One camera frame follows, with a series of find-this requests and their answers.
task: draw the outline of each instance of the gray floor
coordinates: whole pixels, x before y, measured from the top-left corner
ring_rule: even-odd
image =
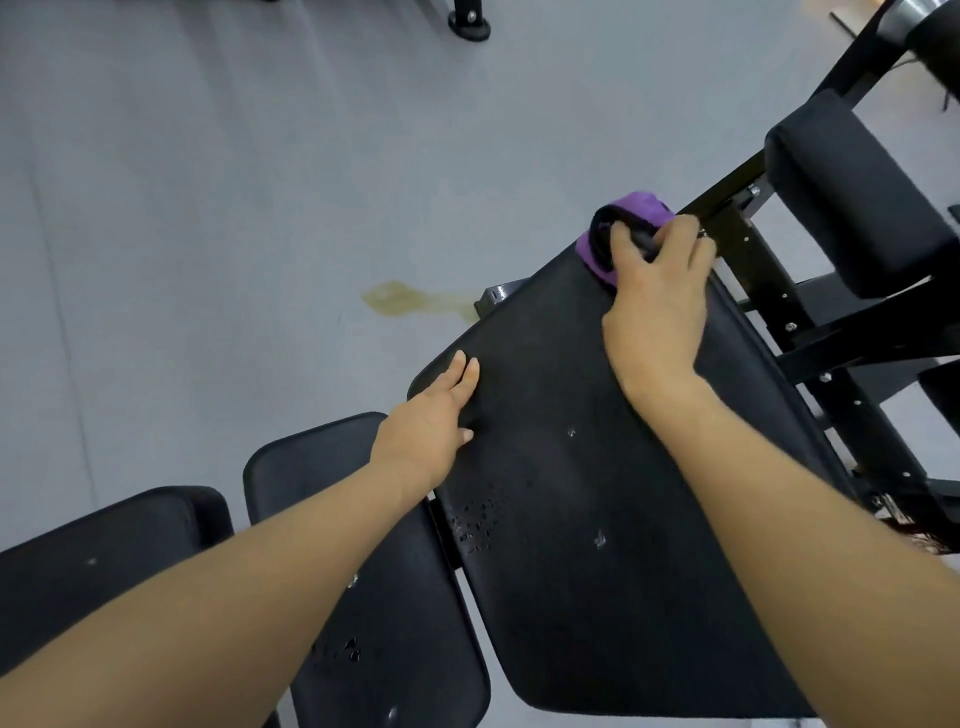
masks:
[[[829,0],[488,0],[479,46],[439,2],[0,4],[0,548],[171,483],[246,524],[255,449],[389,408],[466,325],[364,291],[472,297],[625,191],[681,206],[848,43]],[[941,100],[911,66],[862,116],[944,206]],[[796,278],[829,269],[782,209],[760,224]],[[923,395],[890,406],[960,476]],[[639,724],[532,711],[485,647],[486,725]]]

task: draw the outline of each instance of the black vinyl upholstery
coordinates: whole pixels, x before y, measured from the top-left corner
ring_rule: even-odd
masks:
[[[617,386],[612,292],[568,249],[465,333],[483,374],[437,498],[517,695],[564,713],[807,716],[696,498]],[[851,495],[797,391],[713,279],[697,362],[749,423]]]
[[[157,488],[0,553],[0,674],[164,569],[230,536],[211,488]]]
[[[256,523],[359,470],[385,416],[358,415],[259,450],[244,470]],[[490,681],[424,501],[361,567],[290,686],[300,728],[473,728]]]
[[[960,258],[956,235],[847,104],[823,91],[767,135],[767,176],[860,298]]]

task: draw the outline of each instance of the floor stain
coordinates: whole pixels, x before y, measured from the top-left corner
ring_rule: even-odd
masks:
[[[426,293],[399,280],[371,288],[360,295],[363,303],[381,316],[408,316],[411,313],[455,313],[468,324],[480,320],[469,296],[451,293]]]

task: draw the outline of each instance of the gym equipment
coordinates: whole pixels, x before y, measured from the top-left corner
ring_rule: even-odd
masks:
[[[0,675],[142,581],[233,535],[212,488],[155,488],[0,553]],[[279,728],[276,714],[265,728]]]
[[[957,66],[943,59],[960,38],[951,30],[960,0],[934,5],[905,42],[956,93]],[[735,301],[710,278],[696,366],[732,409],[840,493],[892,528],[958,551],[960,483],[928,478],[879,407],[931,370],[920,376],[923,387],[960,427],[960,370],[932,358],[960,354],[960,243],[852,113],[904,52],[877,34],[894,7],[888,0],[880,8],[813,98],[770,132],[764,151],[682,210],[700,218],[748,295]],[[836,273],[801,283],[786,275],[751,222],[775,191]],[[617,215],[626,207],[662,224],[619,202]],[[695,497],[613,378],[600,328],[613,298],[612,281],[601,280],[611,212],[601,210],[586,242],[530,279],[489,289],[477,305],[481,321],[411,385],[413,396],[456,349],[478,356],[484,374],[463,414],[477,436],[436,498],[360,570],[318,638],[294,685],[301,728],[320,725],[320,715],[332,716],[327,725],[381,726],[408,715],[408,705],[417,725],[477,724],[489,684],[458,569],[511,686],[534,707],[811,715]],[[596,270],[581,256],[585,247]],[[797,384],[819,403],[819,418]],[[382,417],[260,451],[245,472],[252,520],[360,467]],[[829,427],[856,461],[852,472],[824,435]],[[430,605],[427,620],[411,606],[418,594],[429,595],[419,600],[421,609]],[[352,640],[364,645],[362,659],[331,656]],[[380,649],[372,665],[371,644]],[[443,691],[431,682],[440,673]]]

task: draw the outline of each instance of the hand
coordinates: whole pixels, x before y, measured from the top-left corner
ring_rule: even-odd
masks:
[[[623,223],[611,230],[617,272],[613,308],[603,318],[604,343],[620,388],[634,407],[649,393],[693,377],[707,322],[707,278],[716,243],[697,238],[700,222],[681,215],[663,226],[653,263],[643,259]]]
[[[424,478],[427,491],[440,485],[457,450],[473,439],[473,431],[457,426],[480,379],[480,362],[467,364],[467,355],[456,352],[450,367],[416,397],[397,406],[380,423],[370,453],[371,463],[412,466]]]

